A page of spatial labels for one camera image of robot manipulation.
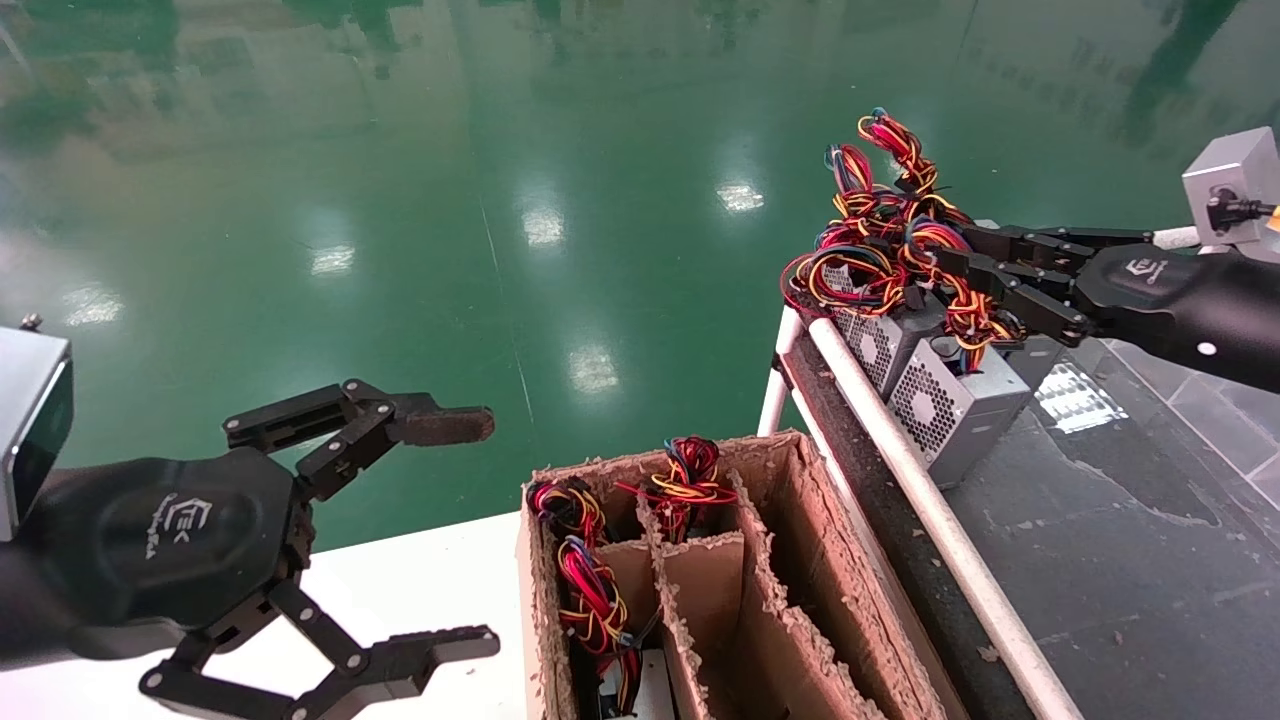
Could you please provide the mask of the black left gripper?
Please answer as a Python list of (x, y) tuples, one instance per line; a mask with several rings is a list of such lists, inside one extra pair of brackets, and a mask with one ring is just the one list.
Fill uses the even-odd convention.
[[(238, 450), (219, 457), (56, 470), (20, 528), (20, 641), (186, 635), (138, 691), (187, 717), (353, 719), (419, 697), (439, 666), (498, 655), (499, 635), (458, 626), (358, 646), (293, 583), (315, 537), (294, 478), (307, 501), (326, 501), (397, 445), (471, 445), (494, 429), (485, 406), (344, 380), (229, 416), (223, 430)], [(311, 439), (321, 445), (294, 478), (265, 455)], [(294, 698), (205, 675), (215, 653), (274, 618), (330, 662), (312, 689)]]

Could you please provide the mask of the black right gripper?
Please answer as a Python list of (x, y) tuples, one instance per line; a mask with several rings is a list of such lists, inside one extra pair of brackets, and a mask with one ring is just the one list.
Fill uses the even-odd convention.
[[(1279, 391), (1275, 263), (1142, 245), (1155, 242), (1153, 231), (961, 224), (960, 236), (974, 252), (934, 246), (936, 266), (1034, 334), (1076, 347), (1093, 331), (1179, 366)], [(1078, 272), (1079, 309), (1065, 275)]]

